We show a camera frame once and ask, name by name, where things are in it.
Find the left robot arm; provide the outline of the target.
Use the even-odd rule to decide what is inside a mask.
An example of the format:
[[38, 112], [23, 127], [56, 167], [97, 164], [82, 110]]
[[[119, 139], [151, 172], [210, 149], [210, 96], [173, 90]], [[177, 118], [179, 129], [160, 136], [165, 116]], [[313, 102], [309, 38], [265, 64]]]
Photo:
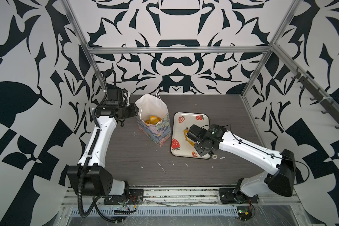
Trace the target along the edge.
[[78, 163], [67, 171], [77, 196], [124, 195], [126, 183], [115, 180], [105, 169], [105, 157], [116, 127], [137, 116], [138, 107], [130, 102], [130, 96], [126, 89], [109, 88], [101, 103], [92, 109], [95, 127], [88, 147]]

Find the white floral paper bag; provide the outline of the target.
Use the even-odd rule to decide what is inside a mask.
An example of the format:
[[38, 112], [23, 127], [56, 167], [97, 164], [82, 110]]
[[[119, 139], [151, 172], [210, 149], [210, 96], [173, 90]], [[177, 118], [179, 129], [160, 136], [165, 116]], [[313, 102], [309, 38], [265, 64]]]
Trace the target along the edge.
[[137, 123], [154, 143], [163, 146], [171, 137], [170, 116], [167, 105], [162, 101], [159, 92], [145, 94], [135, 102], [139, 108]]

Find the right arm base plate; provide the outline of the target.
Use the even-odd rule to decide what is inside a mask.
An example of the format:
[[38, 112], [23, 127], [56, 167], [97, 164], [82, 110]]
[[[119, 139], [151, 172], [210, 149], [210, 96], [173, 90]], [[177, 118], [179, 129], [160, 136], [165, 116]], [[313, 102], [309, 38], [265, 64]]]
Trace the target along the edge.
[[258, 195], [248, 197], [242, 192], [235, 192], [234, 188], [220, 188], [219, 198], [222, 204], [249, 204], [258, 203], [259, 200]]

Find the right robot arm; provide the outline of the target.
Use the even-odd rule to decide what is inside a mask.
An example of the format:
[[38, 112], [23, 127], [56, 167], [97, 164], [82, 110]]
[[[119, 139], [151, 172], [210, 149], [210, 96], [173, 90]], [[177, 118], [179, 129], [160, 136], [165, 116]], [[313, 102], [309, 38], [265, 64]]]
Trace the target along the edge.
[[291, 197], [296, 176], [293, 152], [270, 150], [249, 142], [225, 127], [213, 124], [208, 129], [192, 125], [186, 135], [194, 142], [199, 155], [214, 156], [214, 151], [237, 155], [263, 169], [263, 173], [240, 179], [232, 191], [235, 202], [241, 203], [268, 193]]

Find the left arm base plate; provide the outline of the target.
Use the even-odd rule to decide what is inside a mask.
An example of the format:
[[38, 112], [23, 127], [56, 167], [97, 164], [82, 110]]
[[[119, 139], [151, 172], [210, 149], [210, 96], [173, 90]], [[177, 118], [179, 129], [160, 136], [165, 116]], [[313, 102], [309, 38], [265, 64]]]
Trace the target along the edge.
[[132, 189], [125, 191], [123, 195], [114, 195], [104, 199], [104, 205], [135, 205], [143, 201], [144, 190]]

